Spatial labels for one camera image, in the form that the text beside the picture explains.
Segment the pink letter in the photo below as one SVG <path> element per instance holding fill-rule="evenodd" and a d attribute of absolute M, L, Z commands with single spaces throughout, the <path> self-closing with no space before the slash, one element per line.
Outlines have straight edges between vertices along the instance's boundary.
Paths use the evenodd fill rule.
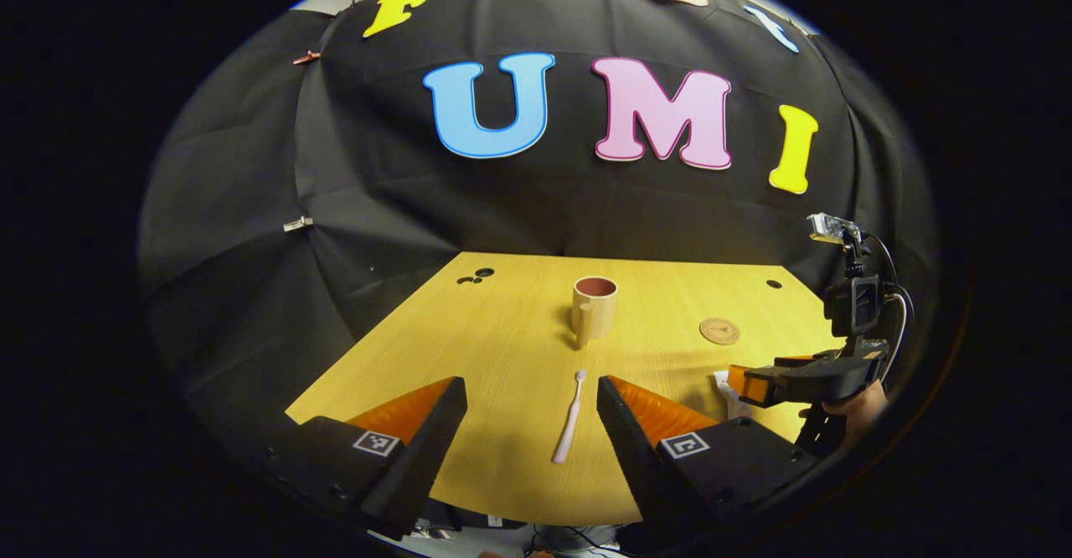
<path fill-rule="evenodd" d="M 596 144 L 604 160 L 638 160 L 644 146 L 637 141 L 634 118 L 655 148 L 655 156 L 670 156 L 678 138 L 689 125 L 688 144 L 681 149 L 685 164 L 699 168 L 728 168 L 726 151 L 726 95 L 730 84 L 710 72 L 686 74 L 678 95 L 667 100 L 647 66 L 627 58 L 602 58 L 592 69 L 607 80 L 607 137 Z"/>

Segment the metal clip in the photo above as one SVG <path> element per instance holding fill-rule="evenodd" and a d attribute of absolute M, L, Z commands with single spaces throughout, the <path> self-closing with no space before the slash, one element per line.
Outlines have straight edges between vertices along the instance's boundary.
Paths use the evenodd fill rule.
<path fill-rule="evenodd" d="M 302 227 L 313 226 L 312 217 L 300 217 L 297 222 L 286 223 L 283 225 L 283 232 L 294 232 L 294 230 L 302 229 Z"/>
<path fill-rule="evenodd" d="M 304 56 L 301 56 L 300 58 L 294 60 L 294 62 L 292 62 L 292 63 L 294 63 L 294 65 L 298 65 L 299 63 L 309 63 L 311 61 L 317 61 L 318 59 L 321 59 L 321 55 L 319 54 L 314 54 L 312 51 L 306 51 Z"/>

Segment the round coaster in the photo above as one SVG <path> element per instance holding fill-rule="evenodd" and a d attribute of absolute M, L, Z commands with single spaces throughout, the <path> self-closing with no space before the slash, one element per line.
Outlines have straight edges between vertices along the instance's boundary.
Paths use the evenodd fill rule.
<path fill-rule="evenodd" d="M 700 333 L 716 345 L 731 345 L 741 337 L 741 331 L 733 322 L 718 317 L 700 321 Z"/>

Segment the wooden table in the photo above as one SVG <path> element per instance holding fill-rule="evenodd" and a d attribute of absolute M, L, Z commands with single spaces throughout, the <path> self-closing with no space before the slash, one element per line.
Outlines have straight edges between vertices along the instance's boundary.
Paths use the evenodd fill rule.
<path fill-rule="evenodd" d="M 478 268 L 494 275 L 457 283 Z M 574 348 L 571 288 L 585 275 L 619 284 L 608 336 Z M 766 284 L 777 281 L 780 288 Z M 700 335 L 708 317 L 741 330 L 734 345 Z M 547 525 L 640 521 L 596 412 L 596 380 L 616 375 L 725 420 L 712 372 L 758 367 L 777 356 L 838 348 L 822 302 L 780 267 L 574 259 L 463 252 L 372 329 L 287 410 L 345 421 L 443 379 L 462 375 L 468 412 L 431 497 L 504 518 Z M 586 367 L 569 457 L 551 456 L 576 382 Z M 755 418 L 795 440 L 802 405 L 755 409 Z"/>

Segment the white toothbrush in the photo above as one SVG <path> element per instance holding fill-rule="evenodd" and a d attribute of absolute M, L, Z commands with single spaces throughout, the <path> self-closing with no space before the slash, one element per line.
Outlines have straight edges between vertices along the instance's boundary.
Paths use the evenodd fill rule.
<path fill-rule="evenodd" d="M 577 379 L 577 394 L 574 395 L 574 403 L 569 405 L 569 420 L 566 421 L 566 429 L 562 432 L 562 440 L 559 440 L 559 449 L 554 450 L 554 458 L 551 459 L 555 464 L 566 462 L 569 446 L 574 442 L 574 428 L 577 427 L 577 414 L 581 410 L 581 383 L 584 382 L 585 374 L 587 374 L 587 371 L 581 370 L 574 376 Z"/>

